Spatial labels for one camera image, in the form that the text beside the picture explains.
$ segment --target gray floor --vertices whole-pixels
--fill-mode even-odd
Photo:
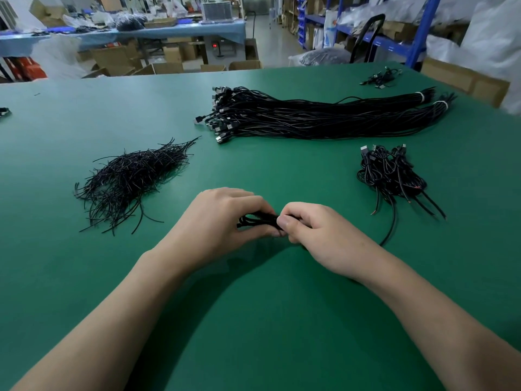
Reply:
[[[253,16],[248,16],[246,21],[246,38],[253,37]],[[259,60],[264,68],[287,67],[289,56],[299,55],[304,50],[301,48],[296,37],[291,35],[288,29],[283,29],[271,21],[268,15],[260,15],[255,19],[255,39],[257,40],[257,50]],[[158,57],[151,60],[153,62],[164,62],[164,58]],[[199,70],[202,59],[185,61],[183,67],[185,71]]]

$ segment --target forearm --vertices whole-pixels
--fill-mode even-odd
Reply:
[[[449,390],[521,384],[521,354],[390,254],[361,282],[394,314]]]
[[[162,308],[183,280],[144,254],[114,291],[14,390],[123,389]]]

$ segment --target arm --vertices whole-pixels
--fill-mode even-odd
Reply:
[[[268,225],[237,230],[241,216],[259,210],[275,214],[252,192],[200,193],[166,237],[13,390],[123,389],[163,306],[186,276],[250,240],[280,236]]]
[[[291,242],[302,243],[323,266],[357,280],[379,296],[447,389],[519,387],[521,354],[517,350],[334,210],[289,203],[277,222]]]

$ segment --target black cart handle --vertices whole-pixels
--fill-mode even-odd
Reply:
[[[353,46],[353,51],[351,52],[351,59],[349,60],[349,63],[352,64],[355,62],[356,57],[356,51],[358,50],[358,47],[360,46],[361,42],[364,40],[365,34],[367,33],[367,30],[371,27],[371,25],[375,22],[379,22],[376,26],[376,29],[374,30],[373,37],[371,37],[371,41],[369,41],[369,48],[365,54],[364,63],[367,63],[369,60],[369,54],[371,53],[371,48],[373,47],[373,41],[374,38],[377,36],[378,32],[383,26],[383,22],[385,21],[386,16],[384,13],[381,13],[380,15],[373,16],[370,18],[367,22],[365,22],[364,27],[361,29],[361,33],[356,39],[355,45]]]

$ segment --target table surface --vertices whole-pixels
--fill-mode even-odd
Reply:
[[[461,95],[435,126],[406,138],[300,141],[236,138],[224,145],[195,116],[212,86],[334,102],[436,85],[406,70],[395,86],[358,83],[383,64],[38,81],[0,85],[0,389],[12,385],[84,318],[153,247],[195,195],[240,187],[276,210],[329,205],[380,240],[391,209],[356,179],[360,147],[405,142],[407,156],[447,213],[434,220],[398,201],[387,249],[471,315],[521,347],[519,119]],[[439,85],[440,91],[447,88]],[[94,159],[201,136],[190,164],[145,201],[134,235],[87,225],[74,184]],[[129,389],[442,389],[392,312],[364,287],[283,239],[254,242],[204,269],[169,303]]]
[[[246,38],[246,23],[243,19],[237,19],[231,23],[189,23],[178,24],[171,27],[160,27],[158,29],[141,29],[126,32],[111,29],[103,32],[60,35],[81,39],[80,50],[82,51],[97,48],[120,39],[129,38],[166,39],[169,37],[219,35],[230,41],[244,44],[244,39]],[[49,35],[34,37],[31,34],[0,35],[0,57],[30,56],[33,45],[49,37]]]

